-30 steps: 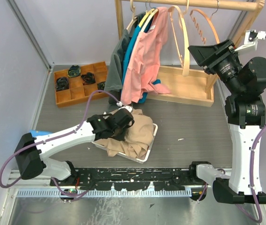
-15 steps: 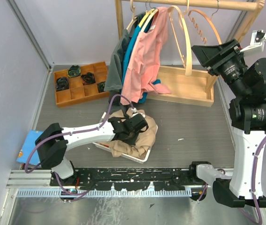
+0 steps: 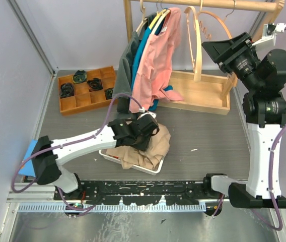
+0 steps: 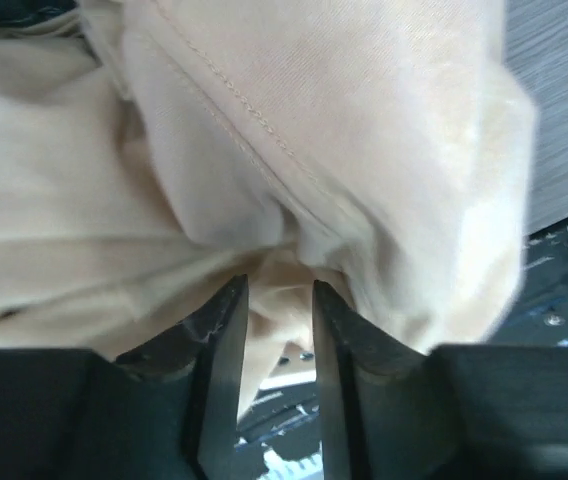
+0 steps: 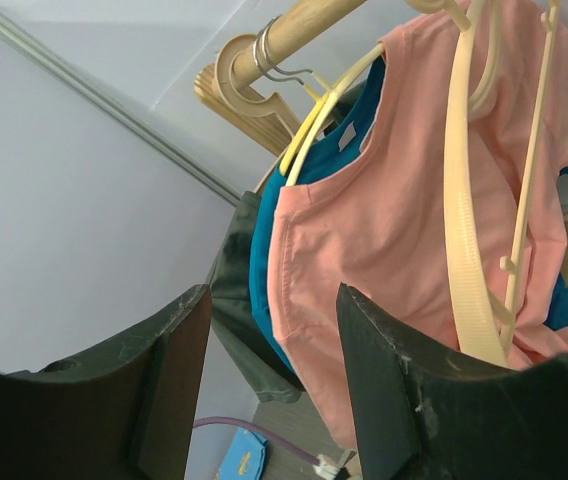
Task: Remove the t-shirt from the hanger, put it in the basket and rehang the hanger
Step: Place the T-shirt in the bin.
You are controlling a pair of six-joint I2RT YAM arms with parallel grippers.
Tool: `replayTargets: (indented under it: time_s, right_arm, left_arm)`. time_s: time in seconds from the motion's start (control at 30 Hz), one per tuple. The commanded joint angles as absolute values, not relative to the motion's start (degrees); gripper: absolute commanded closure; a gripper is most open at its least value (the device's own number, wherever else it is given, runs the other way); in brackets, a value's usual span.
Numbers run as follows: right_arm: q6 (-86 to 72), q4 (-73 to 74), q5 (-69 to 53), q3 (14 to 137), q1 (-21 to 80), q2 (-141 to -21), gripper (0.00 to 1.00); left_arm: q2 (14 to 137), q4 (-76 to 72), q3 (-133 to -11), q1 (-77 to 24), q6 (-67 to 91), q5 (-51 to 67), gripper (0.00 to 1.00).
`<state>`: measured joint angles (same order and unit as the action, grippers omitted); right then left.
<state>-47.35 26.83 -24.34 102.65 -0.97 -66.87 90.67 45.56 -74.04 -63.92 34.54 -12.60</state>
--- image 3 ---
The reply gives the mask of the wooden hanger with metal hook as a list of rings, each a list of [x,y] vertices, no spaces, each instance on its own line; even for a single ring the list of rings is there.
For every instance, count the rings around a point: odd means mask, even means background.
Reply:
[[[223,36],[228,39],[232,38],[232,35],[225,24],[226,17],[222,20],[216,13],[204,8],[203,1],[200,1],[197,17],[204,41],[220,40]]]

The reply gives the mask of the beige t shirt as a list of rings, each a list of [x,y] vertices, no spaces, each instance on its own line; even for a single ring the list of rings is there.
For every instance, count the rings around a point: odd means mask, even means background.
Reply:
[[[159,132],[152,136],[146,151],[140,151],[129,146],[107,149],[106,154],[117,157],[123,169],[130,169],[134,165],[154,170],[164,158],[170,148],[171,135],[166,126],[159,124]]]

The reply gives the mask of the pink t shirt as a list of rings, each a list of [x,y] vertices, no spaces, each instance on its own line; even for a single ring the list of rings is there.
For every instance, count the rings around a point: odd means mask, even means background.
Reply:
[[[156,34],[150,34],[144,48],[136,74],[129,111],[139,112],[139,102],[146,110],[155,99],[183,101],[176,90],[164,91],[172,74],[172,57],[181,41],[181,9],[169,8],[170,13],[163,20]]]

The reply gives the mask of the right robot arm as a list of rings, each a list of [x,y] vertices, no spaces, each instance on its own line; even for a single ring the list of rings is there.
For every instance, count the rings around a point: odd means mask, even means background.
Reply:
[[[208,174],[203,194],[213,199],[222,193],[236,208],[286,209],[279,184],[280,142],[286,127],[286,101],[281,92],[286,83],[286,51],[275,48],[259,59],[248,33],[207,41],[202,47],[223,72],[235,74],[247,88],[242,106],[251,145],[247,182]]]

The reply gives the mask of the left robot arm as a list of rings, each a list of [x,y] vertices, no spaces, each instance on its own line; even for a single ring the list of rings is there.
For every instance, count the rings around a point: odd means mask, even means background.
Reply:
[[[32,165],[38,185],[53,184],[70,199],[81,197],[79,177],[64,168],[77,157],[102,149],[129,146],[146,150],[150,138],[159,132],[156,114],[145,112],[138,119],[115,119],[98,130],[67,139],[39,138],[32,152]]]

